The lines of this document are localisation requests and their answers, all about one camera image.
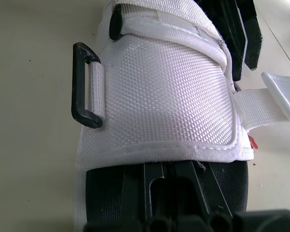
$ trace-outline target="white mesh fabric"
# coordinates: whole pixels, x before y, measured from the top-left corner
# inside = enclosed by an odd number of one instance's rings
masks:
[[[141,150],[146,150],[145,161],[165,159],[154,150],[167,148],[176,152],[166,157],[187,159],[187,147],[193,148],[191,158],[214,161],[204,152],[234,148],[229,88],[221,67],[208,56],[180,44],[126,35],[108,44],[100,59],[104,126],[84,129],[79,169],[141,162]],[[229,153],[222,160],[234,160]]]

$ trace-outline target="black plastic clip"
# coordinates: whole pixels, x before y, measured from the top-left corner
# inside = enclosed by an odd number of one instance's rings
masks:
[[[86,127],[102,127],[102,119],[85,109],[85,63],[101,63],[99,57],[85,44],[73,45],[72,107],[73,118]]]
[[[109,27],[109,36],[111,40],[117,41],[121,38],[122,28],[122,16],[121,16],[121,4],[115,6]]]

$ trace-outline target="black buckle loop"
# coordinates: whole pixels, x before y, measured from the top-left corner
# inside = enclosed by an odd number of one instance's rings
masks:
[[[85,44],[73,45],[72,107],[73,118],[93,129],[103,125],[102,119],[85,109],[85,63],[101,63],[99,57]]]

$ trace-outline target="white surface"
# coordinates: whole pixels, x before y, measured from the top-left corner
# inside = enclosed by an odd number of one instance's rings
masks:
[[[80,126],[70,114],[72,45],[95,50],[103,2],[0,1],[0,231],[73,230]],[[261,60],[254,72],[244,68],[245,88],[265,87],[264,71],[290,75],[284,51],[259,23]],[[249,163],[248,209],[290,209],[290,124],[250,134],[259,150]]]

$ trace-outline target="black foam padding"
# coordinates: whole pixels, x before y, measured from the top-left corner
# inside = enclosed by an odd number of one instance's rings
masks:
[[[98,168],[87,172],[87,221],[111,221],[119,218],[123,174],[123,166]]]
[[[248,165],[246,161],[210,163],[222,194],[232,214],[244,212],[248,199]]]

